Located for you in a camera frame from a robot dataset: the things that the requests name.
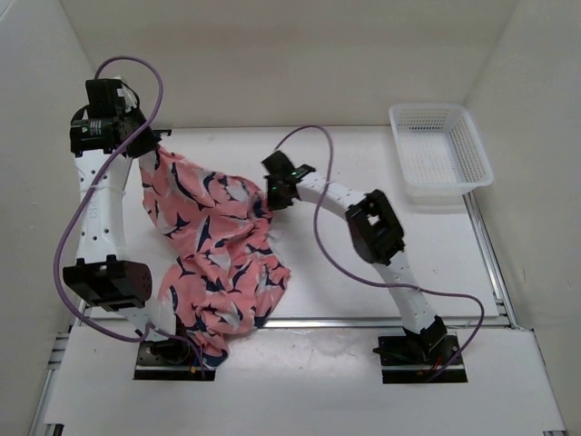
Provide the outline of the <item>pink shark print shorts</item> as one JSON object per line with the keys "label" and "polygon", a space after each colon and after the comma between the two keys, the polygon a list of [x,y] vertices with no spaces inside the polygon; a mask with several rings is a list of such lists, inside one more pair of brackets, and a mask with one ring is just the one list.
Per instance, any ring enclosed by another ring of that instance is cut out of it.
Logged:
{"label": "pink shark print shorts", "polygon": [[262,327],[291,277],[269,242],[265,194],[163,147],[140,157],[139,168],[143,208],[177,255],[158,300],[215,369],[229,356],[228,337]]}

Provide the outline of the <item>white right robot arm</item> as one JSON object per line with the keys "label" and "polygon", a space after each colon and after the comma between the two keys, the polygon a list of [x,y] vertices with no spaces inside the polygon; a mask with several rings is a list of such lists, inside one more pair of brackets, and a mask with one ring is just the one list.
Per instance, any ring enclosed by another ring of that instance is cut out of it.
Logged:
{"label": "white right robot arm", "polygon": [[295,166],[276,151],[261,162],[267,172],[267,204],[273,211],[294,200],[318,204],[346,222],[353,248],[378,272],[395,302],[407,338],[408,352],[416,362],[436,357],[448,334],[436,311],[419,290],[405,254],[404,230],[387,196],[381,190],[362,193],[331,182],[315,168]]}

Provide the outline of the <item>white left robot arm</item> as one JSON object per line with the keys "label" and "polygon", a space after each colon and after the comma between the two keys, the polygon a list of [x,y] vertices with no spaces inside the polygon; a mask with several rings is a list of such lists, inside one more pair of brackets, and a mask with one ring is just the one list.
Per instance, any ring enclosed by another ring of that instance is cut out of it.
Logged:
{"label": "white left robot arm", "polygon": [[121,77],[88,80],[85,90],[88,103],[75,113],[69,131],[82,211],[75,261],[63,268],[64,283],[87,306],[130,322],[139,340],[159,342],[168,362],[183,362],[191,343],[175,332],[171,305],[154,300],[151,270],[131,260],[123,226],[133,160],[154,151],[159,139],[145,128],[120,152],[146,120],[139,97]]}

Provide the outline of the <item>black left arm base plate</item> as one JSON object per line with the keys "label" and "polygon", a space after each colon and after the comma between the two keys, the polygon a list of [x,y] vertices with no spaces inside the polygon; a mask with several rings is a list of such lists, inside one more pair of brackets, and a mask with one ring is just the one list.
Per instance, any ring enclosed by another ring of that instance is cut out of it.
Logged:
{"label": "black left arm base plate", "polygon": [[142,342],[133,370],[137,381],[213,382],[215,374],[202,369],[189,345],[173,339]]}

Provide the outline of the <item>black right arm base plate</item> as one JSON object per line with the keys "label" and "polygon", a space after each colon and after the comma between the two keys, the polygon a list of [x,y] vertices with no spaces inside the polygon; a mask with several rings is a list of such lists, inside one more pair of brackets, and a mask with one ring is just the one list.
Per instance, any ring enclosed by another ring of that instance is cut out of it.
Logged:
{"label": "black right arm base plate", "polygon": [[458,350],[458,337],[449,334],[428,357],[412,351],[405,336],[380,336],[372,351],[379,356],[384,384],[467,383],[462,356],[445,367]]}

